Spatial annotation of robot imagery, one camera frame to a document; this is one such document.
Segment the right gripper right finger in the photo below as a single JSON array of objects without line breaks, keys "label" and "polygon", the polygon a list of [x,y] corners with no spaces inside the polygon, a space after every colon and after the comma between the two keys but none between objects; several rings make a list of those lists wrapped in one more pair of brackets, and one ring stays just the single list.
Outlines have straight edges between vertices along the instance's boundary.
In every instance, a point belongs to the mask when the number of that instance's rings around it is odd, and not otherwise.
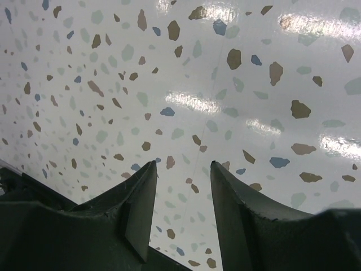
[{"label": "right gripper right finger", "polygon": [[285,206],[210,166],[224,270],[359,270],[360,210],[316,215]]}]

